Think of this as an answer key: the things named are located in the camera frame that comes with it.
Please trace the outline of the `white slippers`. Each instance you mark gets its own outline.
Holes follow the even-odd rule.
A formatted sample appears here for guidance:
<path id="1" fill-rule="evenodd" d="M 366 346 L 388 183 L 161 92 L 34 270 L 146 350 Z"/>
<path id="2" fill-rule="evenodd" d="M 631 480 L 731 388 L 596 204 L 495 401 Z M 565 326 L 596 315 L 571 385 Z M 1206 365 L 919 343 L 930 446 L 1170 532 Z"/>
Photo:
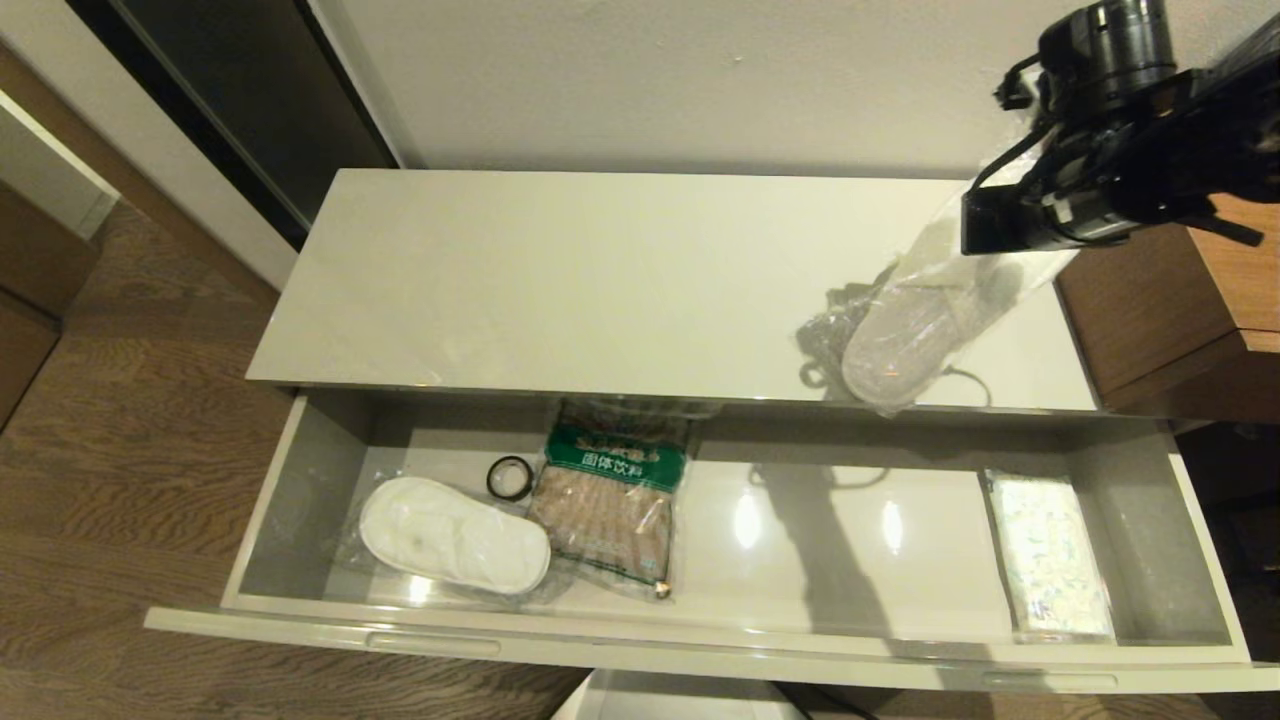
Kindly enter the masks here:
<path id="1" fill-rule="evenodd" d="M 972 345 L 1076 256 L 961 255 L 961 197 L 952 193 L 870 284 L 828 290 L 826 309 L 795 332 L 805 387 L 892 418 L 960 374 Z"/>
<path id="2" fill-rule="evenodd" d="M 525 502 L 475 495 L 430 477 L 376 471 L 335 541 L 347 570 L 421 578 L 479 603 L 549 603 L 577 578 Z"/>

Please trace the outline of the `white packet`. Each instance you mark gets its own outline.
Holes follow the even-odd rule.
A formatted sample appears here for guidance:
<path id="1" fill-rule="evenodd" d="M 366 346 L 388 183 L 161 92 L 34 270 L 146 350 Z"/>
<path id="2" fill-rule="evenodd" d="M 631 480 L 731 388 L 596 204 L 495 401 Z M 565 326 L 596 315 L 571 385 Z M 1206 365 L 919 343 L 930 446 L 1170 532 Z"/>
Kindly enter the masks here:
<path id="1" fill-rule="evenodd" d="M 987 468 L 982 480 L 1016 638 L 1115 643 L 1108 591 L 1070 479 Z"/>

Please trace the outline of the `beige cabinet drawer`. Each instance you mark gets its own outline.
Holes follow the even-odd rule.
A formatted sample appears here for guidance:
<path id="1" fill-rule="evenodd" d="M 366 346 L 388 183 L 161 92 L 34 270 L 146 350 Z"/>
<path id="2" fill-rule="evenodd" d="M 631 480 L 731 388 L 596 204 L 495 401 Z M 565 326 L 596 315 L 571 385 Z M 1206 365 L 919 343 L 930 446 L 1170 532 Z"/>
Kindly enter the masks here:
<path id="1" fill-rule="evenodd" d="M 557 398 L 301 392 L 220 602 L 152 630 L 430 657 L 928 691 L 1280 691 L 1254 657 L 1184 462 L 1155 421 L 927 407 L 728 404 L 682 421 L 671 591 L 554 564 L 498 600 L 346 544 L 396 473 L 476 498 L 495 460 L 539 464 Z M 1061 477 L 1114 637 L 1039 633 L 984 474 Z"/>

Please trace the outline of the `black tape roll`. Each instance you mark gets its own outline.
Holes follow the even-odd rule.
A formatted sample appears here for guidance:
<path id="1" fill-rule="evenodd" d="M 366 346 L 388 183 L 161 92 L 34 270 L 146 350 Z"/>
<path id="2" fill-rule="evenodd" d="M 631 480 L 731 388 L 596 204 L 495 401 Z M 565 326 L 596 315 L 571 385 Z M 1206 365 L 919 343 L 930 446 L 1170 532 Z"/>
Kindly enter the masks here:
<path id="1" fill-rule="evenodd" d="M 536 473 L 524 457 L 499 457 L 486 473 L 486 491 L 498 500 L 517 503 L 531 495 L 535 478 Z"/>

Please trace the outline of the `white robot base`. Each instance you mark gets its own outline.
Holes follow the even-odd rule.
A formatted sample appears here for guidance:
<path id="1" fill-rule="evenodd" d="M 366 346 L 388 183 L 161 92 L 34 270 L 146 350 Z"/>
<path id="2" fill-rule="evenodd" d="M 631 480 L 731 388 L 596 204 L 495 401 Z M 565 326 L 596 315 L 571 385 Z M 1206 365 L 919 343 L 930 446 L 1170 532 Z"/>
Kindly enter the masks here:
<path id="1" fill-rule="evenodd" d="M 550 720 L 812 720 L 769 682 L 591 671 Z"/>

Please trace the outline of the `brown wooden desk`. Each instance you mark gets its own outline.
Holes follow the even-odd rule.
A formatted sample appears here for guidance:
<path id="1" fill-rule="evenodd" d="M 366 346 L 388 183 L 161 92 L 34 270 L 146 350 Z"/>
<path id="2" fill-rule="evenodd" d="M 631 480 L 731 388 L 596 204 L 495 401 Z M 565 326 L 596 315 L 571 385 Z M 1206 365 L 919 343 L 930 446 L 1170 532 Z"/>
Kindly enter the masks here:
<path id="1" fill-rule="evenodd" d="M 1280 204 L 1213 201 L 1262 242 L 1161 225 L 1082 251 L 1059 274 L 1103 410 L 1280 425 Z"/>

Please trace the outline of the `beige glossy cabinet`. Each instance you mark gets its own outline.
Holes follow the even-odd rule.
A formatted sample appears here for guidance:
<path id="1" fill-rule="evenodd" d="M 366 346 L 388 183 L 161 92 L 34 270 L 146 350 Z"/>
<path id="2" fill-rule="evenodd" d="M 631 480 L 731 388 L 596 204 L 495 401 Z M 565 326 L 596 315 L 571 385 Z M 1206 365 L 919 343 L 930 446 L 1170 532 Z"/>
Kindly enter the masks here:
<path id="1" fill-rule="evenodd" d="M 343 170 L 251 380 L 392 404 L 616 401 L 709 427 L 1153 436 L 1105 411 L 1057 293 L 1032 292 L 895 418 L 808 368 L 829 293 L 877 275 L 954 179 Z"/>

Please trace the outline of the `drink powder bag green label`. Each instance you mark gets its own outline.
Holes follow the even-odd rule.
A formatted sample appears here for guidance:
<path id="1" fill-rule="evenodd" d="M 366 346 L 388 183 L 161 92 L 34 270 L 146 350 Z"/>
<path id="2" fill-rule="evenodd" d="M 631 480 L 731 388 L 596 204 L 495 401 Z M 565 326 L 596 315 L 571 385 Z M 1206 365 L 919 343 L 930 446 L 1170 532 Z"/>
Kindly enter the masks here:
<path id="1" fill-rule="evenodd" d="M 596 584 L 668 600 L 676 496 L 699 425 L 722 409 L 681 400 L 561 402 L 527 507 L 553 556 Z"/>

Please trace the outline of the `dark door panel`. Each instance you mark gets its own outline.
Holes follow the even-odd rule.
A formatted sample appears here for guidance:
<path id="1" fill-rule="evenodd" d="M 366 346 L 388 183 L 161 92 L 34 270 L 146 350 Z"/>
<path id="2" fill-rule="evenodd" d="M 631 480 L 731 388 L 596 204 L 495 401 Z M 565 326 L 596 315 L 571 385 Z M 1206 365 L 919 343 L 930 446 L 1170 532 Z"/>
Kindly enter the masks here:
<path id="1" fill-rule="evenodd" d="M 396 169 L 310 0 L 65 0 L 294 250 L 337 173 Z"/>

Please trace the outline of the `wooden cabinet with white top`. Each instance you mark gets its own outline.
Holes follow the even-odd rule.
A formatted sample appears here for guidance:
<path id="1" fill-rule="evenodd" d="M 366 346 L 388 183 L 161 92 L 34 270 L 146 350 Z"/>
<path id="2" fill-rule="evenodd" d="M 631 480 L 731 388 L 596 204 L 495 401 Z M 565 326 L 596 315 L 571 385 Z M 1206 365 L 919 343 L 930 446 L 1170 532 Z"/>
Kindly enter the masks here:
<path id="1" fill-rule="evenodd" d="M 60 340 L 119 200 L 0 90 L 0 430 Z"/>

